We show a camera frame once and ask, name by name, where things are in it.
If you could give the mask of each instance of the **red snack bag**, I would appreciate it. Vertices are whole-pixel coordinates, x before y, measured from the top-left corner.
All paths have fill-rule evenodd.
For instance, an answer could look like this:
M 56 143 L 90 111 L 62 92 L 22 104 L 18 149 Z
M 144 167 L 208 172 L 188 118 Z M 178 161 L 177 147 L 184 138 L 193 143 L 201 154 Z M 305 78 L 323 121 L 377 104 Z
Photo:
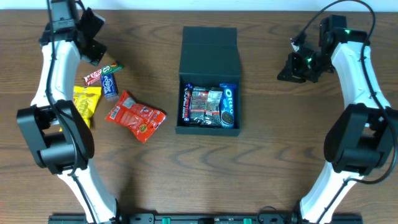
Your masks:
M 124 90 L 118 103 L 105 119 L 128 127 L 138 140 L 145 143 L 165 118 L 163 112 L 136 103 Z

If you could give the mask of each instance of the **box lid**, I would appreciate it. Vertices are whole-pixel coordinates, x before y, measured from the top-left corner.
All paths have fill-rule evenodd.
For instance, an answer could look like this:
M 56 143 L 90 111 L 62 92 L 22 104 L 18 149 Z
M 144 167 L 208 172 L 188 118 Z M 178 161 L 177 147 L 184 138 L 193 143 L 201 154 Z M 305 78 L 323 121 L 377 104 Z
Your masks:
M 241 76 L 236 28 L 184 27 L 179 74 Z

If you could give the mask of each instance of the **chocolate bar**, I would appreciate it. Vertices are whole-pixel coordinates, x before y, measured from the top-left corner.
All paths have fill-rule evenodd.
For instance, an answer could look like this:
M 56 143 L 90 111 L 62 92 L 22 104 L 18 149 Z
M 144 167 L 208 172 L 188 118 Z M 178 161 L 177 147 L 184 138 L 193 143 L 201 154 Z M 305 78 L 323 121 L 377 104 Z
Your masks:
M 190 122 L 191 113 L 191 98 L 192 98 L 192 84 L 186 84 L 184 89 L 184 101 L 182 103 L 182 119 L 185 124 Z
M 107 65 L 97 71 L 83 77 L 83 82 L 86 86 L 92 85 L 94 82 L 97 82 L 101 79 L 102 75 L 110 74 L 119 71 L 123 68 L 123 65 L 119 63 L 119 61 L 115 61 L 114 63 Z
M 118 96 L 118 89 L 114 82 L 113 73 L 102 75 L 101 83 L 104 90 L 104 95 L 107 100 L 112 100 Z

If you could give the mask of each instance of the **wood grain surface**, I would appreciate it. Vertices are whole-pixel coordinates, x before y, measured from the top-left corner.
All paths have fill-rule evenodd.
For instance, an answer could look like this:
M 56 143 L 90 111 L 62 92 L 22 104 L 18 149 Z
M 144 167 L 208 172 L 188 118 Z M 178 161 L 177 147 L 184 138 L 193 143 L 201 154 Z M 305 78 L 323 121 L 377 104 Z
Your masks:
M 93 117 L 95 161 L 109 191 L 129 212 L 255 213 L 265 205 L 290 210 L 324 165 L 323 141 L 343 111 L 337 75 L 316 84 L 277 81 L 289 39 L 314 12 L 98 11 L 116 59 L 119 90 L 165 110 L 167 120 L 145 143 L 104 120 L 115 102 L 102 98 Z M 369 29 L 366 13 L 342 13 L 349 27 Z M 52 213 L 81 213 L 72 191 L 34 162 L 16 123 L 30 105 L 43 59 L 38 39 L 45 11 L 0 11 L 0 223 L 46 223 Z M 398 14 L 377 14 L 372 63 L 384 95 L 398 106 Z M 314 45 L 317 20 L 308 30 Z M 178 66 L 183 26 L 237 27 L 243 68 L 242 132 L 237 138 L 176 135 Z M 97 68 L 82 62 L 76 84 Z M 369 179 L 384 172 L 376 170 Z M 366 223 L 396 223 L 398 175 L 377 186 L 357 184 L 337 208 Z

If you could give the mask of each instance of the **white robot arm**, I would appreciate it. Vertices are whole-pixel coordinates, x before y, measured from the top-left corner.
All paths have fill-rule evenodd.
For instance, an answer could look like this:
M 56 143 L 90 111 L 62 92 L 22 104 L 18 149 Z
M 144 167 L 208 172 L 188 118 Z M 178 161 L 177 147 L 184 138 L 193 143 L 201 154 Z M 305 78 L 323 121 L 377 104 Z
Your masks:
M 36 163 L 41 167 L 48 167 L 51 173 L 58 174 L 59 178 L 68 184 L 87 214 L 87 223 L 115 222 L 118 215 L 117 201 L 106 190 L 98 175 L 94 161 L 91 159 L 94 154 L 92 135 L 86 126 L 82 125 L 80 128 L 76 126 L 76 124 L 81 124 L 81 119 L 80 115 L 76 115 L 76 109 L 72 103 L 75 75 L 81 58 L 88 59 L 90 63 L 96 65 L 106 50 L 103 45 L 92 39 L 93 33 L 99 31 L 104 20 L 93 14 L 90 8 L 85 10 L 82 18 L 78 20 L 75 1 L 52 1 L 51 6 L 54 20 L 50 21 L 51 24 L 47 26 L 40 40 L 44 64 L 39 89 L 32 100 L 31 107 L 20 110 L 17 120 L 32 154 L 36 156 Z M 92 29 L 80 30 L 82 27 Z M 56 39 L 54 49 L 51 44 L 52 35 Z M 41 129 L 49 127 L 49 124 L 33 127 L 34 124 L 59 122 L 59 119 L 51 112 L 52 108 L 46 95 L 47 81 L 50 82 L 52 94 L 50 98 L 55 102 L 58 110 L 64 113 L 68 113 L 68 110 L 75 111 L 76 119 L 66 116 L 64 117 L 66 124 L 61 125 L 68 125 L 76 144 L 71 143 L 69 141 L 71 136 L 65 133 L 46 136 Z M 72 106 L 64 111 L 62 104 L 65 103 Z M 76 155 L 78 167 L 73 170 L 72 164 Z
M 347 29 L 345 17 L 332 15 L 321 21 L 321 52 L 306 46 L 302 32 L 291 39 L 294 53 L 278 76 L 283 81 L 317 82 L 322 72 L 335 69 L 343 92 L 346 110 L 326 136 L 327 161 L 311 191 L 300 201 L 301 219 L 309 223 L 330 223 L 335 208 L 356 183 L 350 180 L 360 181 L 373 168 L 382 166 L 392 148 L 390 124 L 382 111 L 389 110 L 392 117 L 396 111 L 377 83 L 370 46 L 364 46 L 367 38 L 363 31 Z M 364 128 L 375 131 L 374 136 L 362 134 Z

